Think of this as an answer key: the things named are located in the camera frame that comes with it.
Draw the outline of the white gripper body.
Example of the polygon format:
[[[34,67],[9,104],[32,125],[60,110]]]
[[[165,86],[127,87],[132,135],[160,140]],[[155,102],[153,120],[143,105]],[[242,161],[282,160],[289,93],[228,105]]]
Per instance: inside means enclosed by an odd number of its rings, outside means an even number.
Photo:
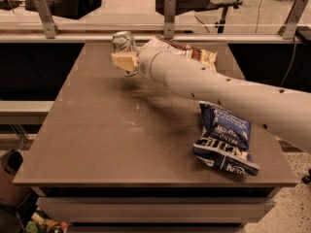
[[[138,70],[143,77],[149,80],[162,78],[160,54],[161,51],[154,48],[147,48],[138,53]]]

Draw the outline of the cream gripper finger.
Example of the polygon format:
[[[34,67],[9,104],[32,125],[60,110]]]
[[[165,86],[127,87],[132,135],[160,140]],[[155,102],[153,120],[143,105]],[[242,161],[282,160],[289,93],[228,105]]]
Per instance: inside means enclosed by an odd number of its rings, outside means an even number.
[[[115,66],[129,72],[135,72],[138,66],[138,57],[135,53],[117,53],[111,54]]]

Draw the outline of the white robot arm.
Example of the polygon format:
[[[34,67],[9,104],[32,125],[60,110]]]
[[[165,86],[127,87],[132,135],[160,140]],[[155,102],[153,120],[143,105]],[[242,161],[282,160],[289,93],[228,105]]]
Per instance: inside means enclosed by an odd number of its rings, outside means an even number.
[[[137,70],[179,96],[218,104],[282,140],[311,152],[311,94],[234,79],[167,50],[113,53],[113,63]]]

